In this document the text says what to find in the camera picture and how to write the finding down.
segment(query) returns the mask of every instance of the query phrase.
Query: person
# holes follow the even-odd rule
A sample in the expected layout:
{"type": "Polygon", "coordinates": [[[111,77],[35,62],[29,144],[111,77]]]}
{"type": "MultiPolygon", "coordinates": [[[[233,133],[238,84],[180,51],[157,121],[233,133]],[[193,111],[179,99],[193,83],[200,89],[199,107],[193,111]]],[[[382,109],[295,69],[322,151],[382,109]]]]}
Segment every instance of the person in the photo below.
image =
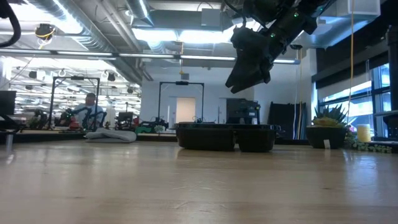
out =
{"type": "MultiPolygon", "coordinates": [[[[96,99],[96,97],[95,97],[95,94],[94,94],[94,93],[89,93],[89,94],[87,94],[87,95],[86,95],[86,102],[85,102],[85,103],[79,104],[79,105],[75,108],[75,111],[76,111],[76,110],[80,110],[80,109],[82,109],[82,108],[90,108],[90,109],[91,109],[91,114],[95,114],[95,99],[96,99]]],[[[102,107],[97,106],[97,113],[98,113],[98,112],[102,112],[102,111],[104,111],[104,110],[102,109],[102,107]]],[[[83,110],[83,111],[81,111],[81,112],[79,112],[79,113],[77,114],[77,115],[78,115],[78,119],[77,119],[77,120],[78,120],[80,126],[83,125],[83,119],[85,118],[86,114],[87,114],[87,110],[83,110]]],[[[103,117],[103,113],[97,115],[96,127],[99,127],[99,126],[100,126],[100,122],[101,122],[101,120],[102,120],[102,117],[103,117]]],[[[90,118],[90,119],[87,121],[88,126],[90,126],[90,124],[91,124],[92,122],[94,122],[94,117],[90,118]]]]}

